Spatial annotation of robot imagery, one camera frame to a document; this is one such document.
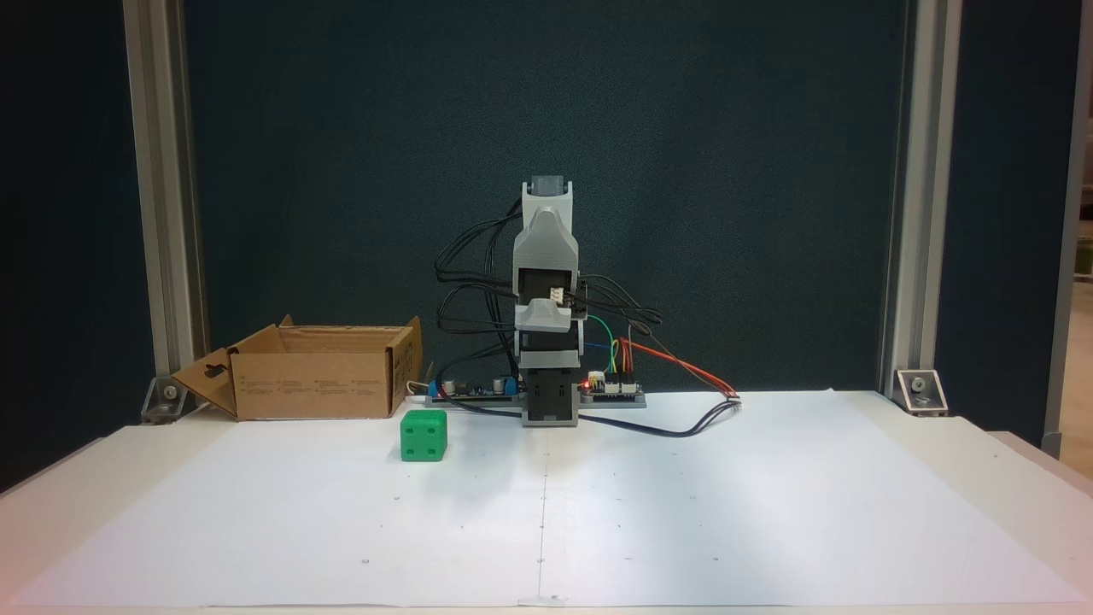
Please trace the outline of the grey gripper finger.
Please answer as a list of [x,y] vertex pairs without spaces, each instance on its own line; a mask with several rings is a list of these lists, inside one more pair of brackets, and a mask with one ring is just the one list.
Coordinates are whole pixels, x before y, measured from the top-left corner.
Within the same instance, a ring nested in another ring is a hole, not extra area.
[[550,297],[534,297],[527,305],[515,306],[514,326],[522,332],[567,332],[571,308]]

